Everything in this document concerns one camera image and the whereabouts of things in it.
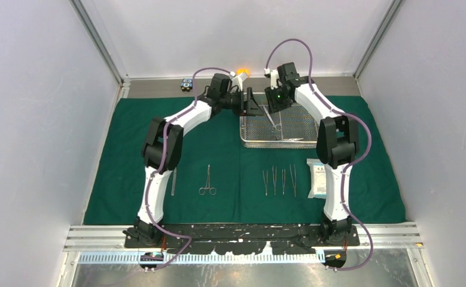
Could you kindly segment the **steel ring-handled scissors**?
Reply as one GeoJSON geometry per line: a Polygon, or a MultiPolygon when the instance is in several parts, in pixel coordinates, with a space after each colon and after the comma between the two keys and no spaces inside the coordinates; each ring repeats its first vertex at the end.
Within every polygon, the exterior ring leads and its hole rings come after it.
{"type": "Polygon", "coordinates": [[[282,137],[282,123],[276,123],[272,116],[267,112],[266,117],[268,118],[268,121],[271,123],[271,131],[278,137],[282,137]]]}

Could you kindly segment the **metal mesh instrument tray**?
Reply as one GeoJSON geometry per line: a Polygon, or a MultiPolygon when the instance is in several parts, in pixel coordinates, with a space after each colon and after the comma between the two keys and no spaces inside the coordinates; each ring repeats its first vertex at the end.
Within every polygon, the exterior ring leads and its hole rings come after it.
{"type": "Polygon", "coordinates": [[[282,137],[271,131],[266,117],[268,110],[265,95],[254,93],[263,114],[257,117],[240,117],[240,139],[246,148],[314,149],[318,137],[318,122],[304,107],[294,103],[290,108],[270,114],[276,123],[282,123],[282,137]]]}

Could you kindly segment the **steel needle holder clamp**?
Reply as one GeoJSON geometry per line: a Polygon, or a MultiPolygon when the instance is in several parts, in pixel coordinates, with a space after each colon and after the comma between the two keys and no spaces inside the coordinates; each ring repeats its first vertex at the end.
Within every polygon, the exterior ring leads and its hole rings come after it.
{"type": "Polygon", "coordinates": [[[286,183],[287,183],[287,170],[282,169],[281,171],[281,181],[282,181],[282,194],[285,194],[285,188],[286,188],[286,183]]]}

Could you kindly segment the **steel surgical forceps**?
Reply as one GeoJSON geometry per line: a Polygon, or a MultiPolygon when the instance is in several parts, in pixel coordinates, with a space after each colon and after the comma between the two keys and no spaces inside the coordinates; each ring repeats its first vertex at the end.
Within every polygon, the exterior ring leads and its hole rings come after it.
{"type": "Polygon", "coordinates": [[[263,182],[264,182],[264,192],[265,196],[268,195],[268,184],[269,184],[269,172],[267,170],[262,171],[263,182]]]}

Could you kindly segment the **steel ring-handled hemostat clamp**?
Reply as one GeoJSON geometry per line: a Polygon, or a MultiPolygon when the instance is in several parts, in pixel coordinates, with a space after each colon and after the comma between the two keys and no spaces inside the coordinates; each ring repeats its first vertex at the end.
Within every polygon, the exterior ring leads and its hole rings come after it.
{"type": "Polygon", "coordinates": [[[210,164],[207,166],[207,177],[206,177],[205,186],[199,188],[199,194],[201,196],[204,196],[206,193],[212,196],[217,194],[217,189],[211,186],[211,165],[210,164]]]}

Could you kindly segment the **white sterile packet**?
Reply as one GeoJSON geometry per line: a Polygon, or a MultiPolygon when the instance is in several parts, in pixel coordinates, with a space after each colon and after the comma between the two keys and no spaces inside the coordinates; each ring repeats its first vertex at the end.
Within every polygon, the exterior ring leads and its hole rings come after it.
{"type": "Polygon", "coordinates": [[[326,171],[322,162],[315,158],[306,160],[310,171],[310,191],[309,199],[325,199],[326,198],[326,171]]]}

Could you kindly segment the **long steel probe rod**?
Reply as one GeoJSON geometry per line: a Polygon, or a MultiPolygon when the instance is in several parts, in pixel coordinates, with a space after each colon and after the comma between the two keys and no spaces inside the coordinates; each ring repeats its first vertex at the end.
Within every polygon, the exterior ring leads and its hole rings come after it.
{"type": "Polygon", "coordinates": [[[177,168],[175,168],[172,172],[172,185],[171,185],[171,196],[175,195],[175,188],[176,188],[176,177],[177,177],[177,168]]]}

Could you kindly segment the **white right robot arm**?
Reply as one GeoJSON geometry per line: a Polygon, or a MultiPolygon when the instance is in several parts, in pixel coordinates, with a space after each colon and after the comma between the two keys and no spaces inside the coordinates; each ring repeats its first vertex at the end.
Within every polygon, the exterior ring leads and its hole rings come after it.
{"type": "Polygon", "coordinates": [[[331,103],[312,79],[301,76],[293,62],[265,68],[264,75],[270,80],[265,89],[269,112],[298,103],[318,122],[316,153],[326,176],[320,236],[324,243],[336,245],[352,230],[349,179],[350,165],[360,151],[358,122],[331,103]]]}

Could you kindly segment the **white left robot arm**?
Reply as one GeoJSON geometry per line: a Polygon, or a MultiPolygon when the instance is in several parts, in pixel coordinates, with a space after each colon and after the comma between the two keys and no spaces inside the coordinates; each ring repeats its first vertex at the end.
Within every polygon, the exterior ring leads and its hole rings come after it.
{"type": "Polygon", "coordinates": [[[170,175],[182,155],[184,136],[216,116],[223,109],[235,115],[261,115],[257,104],[250,104],[252,90],[245,88],[246,72],[216,73],[205,91],[184,109],[164,118],[154,117],[141,148],[145,186],[135,223],[124,231],[126,245],[154,248],[162,242],[163,203],[170,175]]]}

